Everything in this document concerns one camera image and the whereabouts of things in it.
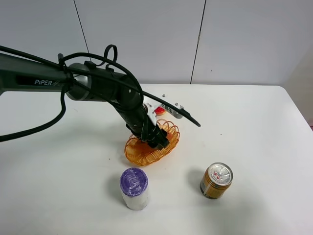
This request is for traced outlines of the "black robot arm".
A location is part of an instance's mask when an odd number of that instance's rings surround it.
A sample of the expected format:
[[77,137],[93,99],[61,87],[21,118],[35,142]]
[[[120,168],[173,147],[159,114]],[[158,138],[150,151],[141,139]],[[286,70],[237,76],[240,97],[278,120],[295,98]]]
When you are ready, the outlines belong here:
[[162,150],[169,145],[143,101],[143,90],[126,69],[123,73],[99,69],[87,63],[66,66],[49,61],[31,61],[16,56],[0,55],[0,92],[60,92],[61,111],[40,126],[2,135],[1,142],[26,137],[56,124],[65,114],[65,96],[76,101],[107,102],[126,123],[126,127],[151,148]]

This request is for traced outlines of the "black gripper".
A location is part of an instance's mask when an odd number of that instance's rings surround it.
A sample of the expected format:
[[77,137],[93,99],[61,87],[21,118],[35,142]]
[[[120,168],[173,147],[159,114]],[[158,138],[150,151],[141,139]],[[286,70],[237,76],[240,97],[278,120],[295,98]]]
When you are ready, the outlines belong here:
[[167,138],[168,133],[150,121],[127,122],[126,127],[135,137],[146,142],[152,149],[162,150],[170,143]]

